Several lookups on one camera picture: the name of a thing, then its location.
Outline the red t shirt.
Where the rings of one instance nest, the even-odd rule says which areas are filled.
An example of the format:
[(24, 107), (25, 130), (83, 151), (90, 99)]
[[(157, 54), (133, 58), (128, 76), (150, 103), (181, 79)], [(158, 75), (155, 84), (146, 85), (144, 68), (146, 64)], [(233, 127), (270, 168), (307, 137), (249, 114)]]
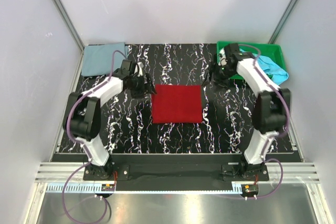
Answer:
[(152, 119), (162, 123), (201, 123), (202, 92), (200, 85), (157, 84), (152, 100)]

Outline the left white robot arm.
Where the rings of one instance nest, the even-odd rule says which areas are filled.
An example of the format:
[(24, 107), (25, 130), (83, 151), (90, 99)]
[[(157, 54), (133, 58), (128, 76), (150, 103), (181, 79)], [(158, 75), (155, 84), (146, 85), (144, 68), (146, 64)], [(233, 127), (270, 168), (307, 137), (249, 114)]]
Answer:
[(123, 60), (121, 67), (97, 86), (82, 93), (72, 92), (68, 97), (62, 122), (64, 131), (88, 156), (86, 172), (103, 180), (115, 172), (112, 158), (100, 137), (101, 107), (126, 90), (130, 91), (133, 99), (156, 94), (152, 78), (143, 70), (141, 62)]

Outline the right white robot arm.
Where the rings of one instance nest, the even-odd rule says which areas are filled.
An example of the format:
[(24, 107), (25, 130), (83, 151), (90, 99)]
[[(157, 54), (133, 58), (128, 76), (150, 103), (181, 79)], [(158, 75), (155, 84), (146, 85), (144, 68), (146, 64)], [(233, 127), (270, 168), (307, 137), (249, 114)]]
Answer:
[(220, 88), (228, 88), (229, 79), (238, 74), (255, 94), (253, 134), (231, 173), (231, 176), (250, 180), (262, 173), (273, 140), (286, 134), (288, 130), (291, 92), (275, 84), (259, 66), (260, 49), (256, 48), (257, 55), (253, 55), (249, 51), (242, 52), (241, 47), (242, 44), (229, 43), (222, 52), (215, 55), (202, 85), (214, 82)]

